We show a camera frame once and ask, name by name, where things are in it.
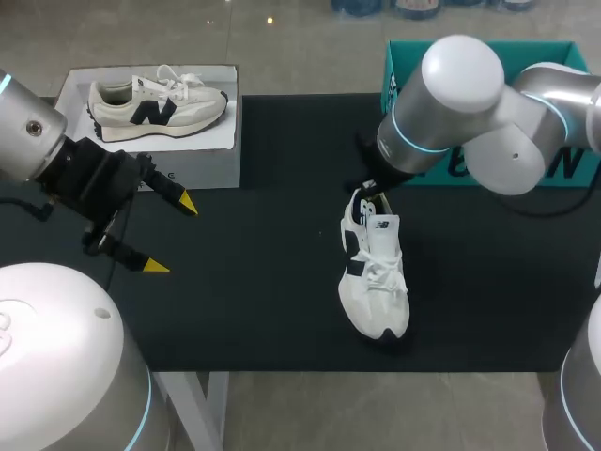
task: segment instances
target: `shoe sole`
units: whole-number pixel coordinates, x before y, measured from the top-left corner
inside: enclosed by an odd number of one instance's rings
[[[92,116],[90,107],[87,107],[87,113],[94,121],[94,132],[96,136],[104,143],[121,143],[123,141],[132,141],[144,136],[169,136],[171,138],[187,138],[203,132],[211,127],[214,127],[219,122],[219,119],[225,114],[223,110],[219,115],[210,117],[209,119],[196,122],[195,124],[186,125],[183,127],[169,127],[167,125],[131,125],[127,127],[102,127]]]

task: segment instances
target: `screw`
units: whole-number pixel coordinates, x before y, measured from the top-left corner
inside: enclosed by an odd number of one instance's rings
[[[25,129],[32,136],[40,136],[41,135],[41,124],[36,120],[30,120],[27,122]]]

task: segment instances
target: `white sneaker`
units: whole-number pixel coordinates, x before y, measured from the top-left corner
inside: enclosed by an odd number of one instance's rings
[[[170,78],[161,79],[165,70]],[[178,77],[163,64],[157,81],[134,75],[122,85],[93,83],[87,107],[96,135],[111,143],[148,134],[190,136],[213,124],[226,105],[224,92],[204,86],[192,73]]]
[[[409,322],[408,290],[398,240],[399,217],[384,194],[355,191],[340,222],[347,268],[338,286],[355,328],[374,340],[403,336]]]

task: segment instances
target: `cable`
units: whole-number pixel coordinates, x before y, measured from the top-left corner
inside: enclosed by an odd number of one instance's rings
[[[42,208],[40,208],[16,197],[0,197],[0,205],[16,205],[17,207],[21,207],[41,222],[47,221],[54,211],[52,202],[48,202],[47,204],[44,204]]]
[[[589,185],[588,189],[586,190],[586,193],[584,194],[584,196],[579,201],[574,203],[573,205],[566,207],[564,209],[555,210],[555,211],[538,212],[538,211],[521,210],[521,209],[517,209],[515,207],[510,206],[506,202],[503,202],[501,200],[501,198],[498,197],[497,195],[493,195],[493,198],[495,200],[497,200],[497,202],[499,202],[503,207],[505,207],[506,209],[508,209],[509,211],[511,211],[515,214],[519,214],[520,216],[525,216],[527,218],[533,218],[533,219],[559,218],[561,216],[566,216],[570,213],[573,213],[574,211],[576,211],[579,208],[586,205],[586,203],[589,200],[591,200],[591,197],[593,197],[594,190],[597,186],[597,182],[599,181],[600,177],[601,177],[601,162],[599,162],[597,164],[597,168],[594,171],[594,175],[593,175],[593,179],[591,180],[591,184]]]

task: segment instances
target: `floor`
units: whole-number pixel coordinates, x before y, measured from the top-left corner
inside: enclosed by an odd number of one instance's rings
[[[569,39],[601,71],[597,0],[353,20],[328,0],[0,0],[0,67],[55,95],[72,67],[240,64],[243,94],[380,91],[388,39]],[[535,374],[232,374],[227,451],[542,451]],[[188,448],[180,437],[177,451]]]

